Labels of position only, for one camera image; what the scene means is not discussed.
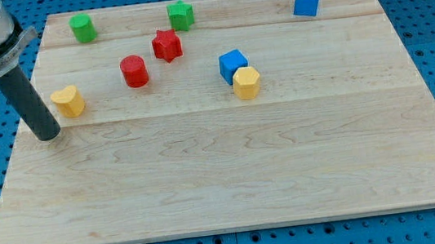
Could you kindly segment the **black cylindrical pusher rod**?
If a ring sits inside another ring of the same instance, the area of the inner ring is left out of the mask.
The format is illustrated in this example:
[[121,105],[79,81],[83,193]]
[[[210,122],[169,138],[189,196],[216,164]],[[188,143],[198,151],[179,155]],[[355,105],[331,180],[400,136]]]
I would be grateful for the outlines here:
[[46,141],[58,136],[60,124],[19,65],[0,77],[0,92],[36,138]]

